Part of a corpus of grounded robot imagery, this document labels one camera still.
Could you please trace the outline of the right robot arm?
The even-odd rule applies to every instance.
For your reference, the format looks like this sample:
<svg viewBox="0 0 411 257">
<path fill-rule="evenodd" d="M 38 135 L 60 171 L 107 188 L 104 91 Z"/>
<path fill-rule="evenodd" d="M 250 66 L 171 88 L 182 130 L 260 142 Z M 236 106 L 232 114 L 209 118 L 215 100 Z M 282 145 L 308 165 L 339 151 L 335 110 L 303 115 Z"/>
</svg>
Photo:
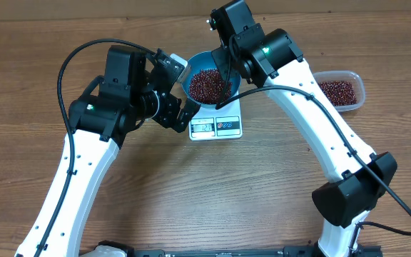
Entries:
<svg viewBox="0 0 411 257">
<path fill-rule="evenodd" d="M 265 34 L 244 1 L 210 13 L 209 24 L 222 46 L 215 62 L 231 66 L 264 89 L 292 119 L 323 169 L 327 183 L 312 193 L 324 218 L 319 256 L 355 256 L 363 221 L 385 194 L 397 162 L 377 154 L 346 124 L 314 79 L 294 39 L 283 29 Z"/>
</svg>

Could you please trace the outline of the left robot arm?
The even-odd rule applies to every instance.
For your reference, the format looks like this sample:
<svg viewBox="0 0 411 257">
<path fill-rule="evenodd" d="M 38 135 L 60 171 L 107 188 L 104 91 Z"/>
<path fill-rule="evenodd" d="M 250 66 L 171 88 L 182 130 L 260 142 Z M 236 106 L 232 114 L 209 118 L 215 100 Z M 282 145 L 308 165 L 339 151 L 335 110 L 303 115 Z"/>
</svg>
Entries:
<svg viewBox="0 0 411 257">
<path fill-rule="evenodd" d="M 153 119 L 178 133 L 198 112 L 170 91 L 190 72 L 176 54 L 153 52 L 113 40 L 104 74 L 69 108 L 62 107 L 67 134 L 62 159 L 40 213 L 17 248 L 17 256 L 78 256 L 83 230 L 101 182 L 126 134 Z"/>
</svg>

